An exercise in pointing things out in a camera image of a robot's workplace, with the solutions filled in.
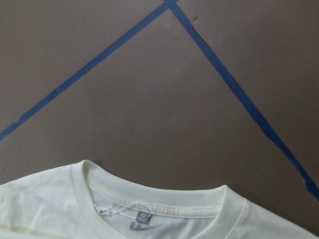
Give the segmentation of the cream long sleeve shirt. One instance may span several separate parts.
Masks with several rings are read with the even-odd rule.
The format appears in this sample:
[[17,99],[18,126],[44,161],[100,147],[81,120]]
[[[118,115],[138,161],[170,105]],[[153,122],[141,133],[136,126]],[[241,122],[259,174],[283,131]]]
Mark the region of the cream long sleeve shirt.
[[45,170],[2,184],[3,239],[312,239],[307,230],[223,185],[165,190],[95,163]]

